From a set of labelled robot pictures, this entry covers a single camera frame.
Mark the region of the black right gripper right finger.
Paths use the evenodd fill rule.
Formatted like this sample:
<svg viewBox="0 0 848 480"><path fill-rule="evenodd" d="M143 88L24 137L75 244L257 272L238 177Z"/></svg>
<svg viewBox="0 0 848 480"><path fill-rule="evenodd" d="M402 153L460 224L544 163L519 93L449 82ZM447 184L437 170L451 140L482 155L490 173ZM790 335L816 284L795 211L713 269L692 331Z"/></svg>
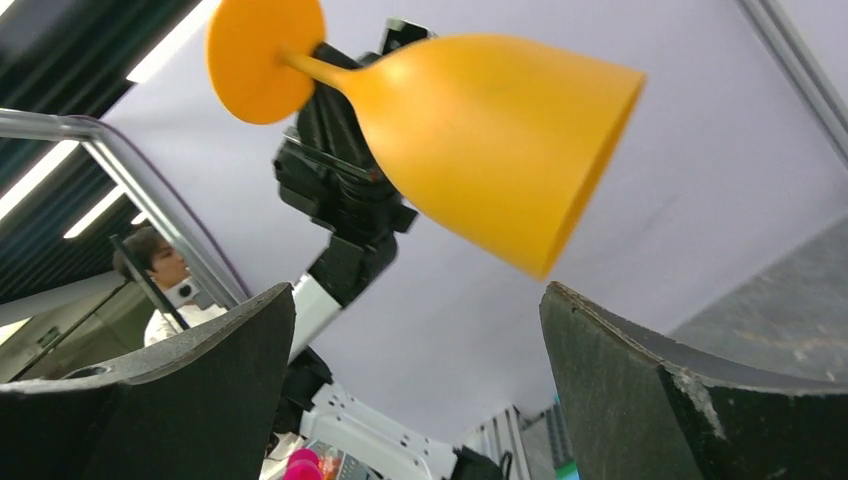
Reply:
<svg viewBox="0 0 848 480"><path fill-rule="evenodd" d="M540 319L583 479L843 479L847 388L726 360L549 284Z"/></svg>

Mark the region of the yellow wine glass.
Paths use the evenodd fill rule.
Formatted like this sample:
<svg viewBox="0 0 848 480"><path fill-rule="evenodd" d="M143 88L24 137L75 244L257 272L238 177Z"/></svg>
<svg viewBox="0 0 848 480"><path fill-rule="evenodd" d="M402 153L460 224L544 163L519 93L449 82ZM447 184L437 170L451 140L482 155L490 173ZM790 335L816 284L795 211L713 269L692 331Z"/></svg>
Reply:
<svg viewBox="0 0 848 480"><path fill-rule="evenodd" d="M492 33L414 42L358 69L316 56L317 1L223 1L205 40L222 105L281 121L317 85L352 105L388 179L434 222L546 278L599 184L645 73Z"/></svg>

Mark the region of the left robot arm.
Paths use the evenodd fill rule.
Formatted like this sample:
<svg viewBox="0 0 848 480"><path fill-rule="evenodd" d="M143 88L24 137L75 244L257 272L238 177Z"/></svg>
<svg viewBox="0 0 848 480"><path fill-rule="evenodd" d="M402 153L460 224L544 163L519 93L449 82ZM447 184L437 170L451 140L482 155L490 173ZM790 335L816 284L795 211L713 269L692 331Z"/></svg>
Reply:
<svg viewBox="0 0 848 480"><path fill-rule="evenodd" d="M295 337L275 420L278 431L316 446L329 479L349 479L356 459L366 479L507 479L510 452L432 440L349 394L312 341L390 266L398 235L417 212L377 165L352 106L317 84L274 160L281 200L329 232L297 281Z"/></svg>

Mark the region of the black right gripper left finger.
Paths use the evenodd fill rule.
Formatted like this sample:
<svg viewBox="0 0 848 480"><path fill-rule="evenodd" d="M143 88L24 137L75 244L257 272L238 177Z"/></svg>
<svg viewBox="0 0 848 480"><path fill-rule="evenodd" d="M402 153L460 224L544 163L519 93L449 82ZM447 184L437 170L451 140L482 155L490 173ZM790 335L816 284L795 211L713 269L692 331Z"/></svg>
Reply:
<svg viewBox="0 0 848 480"><path fill-rule="evenodd" d="M1 388L5 479L256 479L293 339L282 282L59 380Z"/></svg>

